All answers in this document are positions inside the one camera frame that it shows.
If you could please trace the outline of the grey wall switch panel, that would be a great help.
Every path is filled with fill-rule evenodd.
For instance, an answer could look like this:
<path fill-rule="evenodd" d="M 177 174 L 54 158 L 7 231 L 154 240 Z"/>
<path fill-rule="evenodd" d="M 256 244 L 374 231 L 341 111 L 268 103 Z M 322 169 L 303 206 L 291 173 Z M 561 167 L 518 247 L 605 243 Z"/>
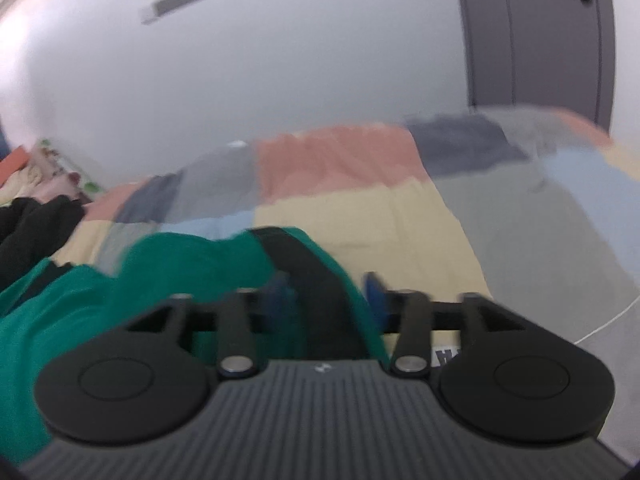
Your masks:
<path fill-rule="evenodd" d="M 174 13 L 201 0 L 154 0 L 140 10 L 140 22 L 149 25 L 167 14 Z"/>

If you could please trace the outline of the black jacket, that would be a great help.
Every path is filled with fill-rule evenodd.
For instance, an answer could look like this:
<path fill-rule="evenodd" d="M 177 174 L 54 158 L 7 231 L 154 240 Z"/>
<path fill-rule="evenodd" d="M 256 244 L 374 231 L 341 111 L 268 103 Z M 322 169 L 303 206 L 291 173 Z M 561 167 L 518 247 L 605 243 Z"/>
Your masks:
<path fill-rule="evenodd" d="M 62 248 L 85 217 L 80 200 L 59 195 L 45 204 L 30 197 L 1 207 L 1 290 Z"/>

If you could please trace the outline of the green sweatshirt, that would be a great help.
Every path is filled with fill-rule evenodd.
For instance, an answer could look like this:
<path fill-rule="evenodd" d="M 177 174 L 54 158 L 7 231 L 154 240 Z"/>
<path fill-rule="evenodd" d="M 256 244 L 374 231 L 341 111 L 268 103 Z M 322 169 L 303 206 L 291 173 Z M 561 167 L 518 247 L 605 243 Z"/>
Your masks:
<path fill-rule="evenodd" d="M 42 259 L 1 289 L 2 457 L 20 464 L 49 443 L 32 389 L 52 359 L 171 295 L 221 300 L 279 271 L 295 308 L 277 333 L 257 337 L 261 358 L 388 360 L 358 287 L 300 229 L 252 229 L 228 240 L 157 233 L 134 244 L 113 276 Z"/>

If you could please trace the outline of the grey door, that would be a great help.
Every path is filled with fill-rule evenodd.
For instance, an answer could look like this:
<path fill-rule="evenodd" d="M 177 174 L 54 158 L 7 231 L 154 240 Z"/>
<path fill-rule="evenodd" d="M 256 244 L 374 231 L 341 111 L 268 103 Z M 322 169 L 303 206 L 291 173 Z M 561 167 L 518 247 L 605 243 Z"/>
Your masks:
<path fill-rule="evenodd" d="M 611 125 L 613 0 L 460 0 L 469 102 L 563 107 Z"/>

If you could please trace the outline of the pile of clothes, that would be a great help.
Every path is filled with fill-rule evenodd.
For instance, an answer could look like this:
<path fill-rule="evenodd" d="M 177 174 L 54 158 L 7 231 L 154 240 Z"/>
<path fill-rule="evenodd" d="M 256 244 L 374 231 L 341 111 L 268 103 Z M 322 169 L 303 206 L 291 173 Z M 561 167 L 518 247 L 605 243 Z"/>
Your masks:
<path fill-rule="evenodd" d="M 17 198 L 44 204 L 62 195 L 86 204 L 104 194 L 96 179 L 48 139 L 39 140 L 30 150 L 19 146 L 1 155 L 2 207 Z"/>

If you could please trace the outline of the patchwork colour bed cover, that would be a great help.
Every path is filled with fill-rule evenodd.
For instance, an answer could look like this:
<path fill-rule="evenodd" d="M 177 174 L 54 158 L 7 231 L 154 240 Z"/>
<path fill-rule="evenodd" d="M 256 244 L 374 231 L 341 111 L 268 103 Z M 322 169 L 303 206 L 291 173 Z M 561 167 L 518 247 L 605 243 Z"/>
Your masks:
<path fill-rule="evenodd" d="M 309 235 L 353 280 L 454 300 L 479 292 L 590 351 L 615 379 L 602 440 L 639 457 L 639 157 L 558 108 L 235 141 L 114 188 L 57 263 L 113 273 L 155 232 Z"/>

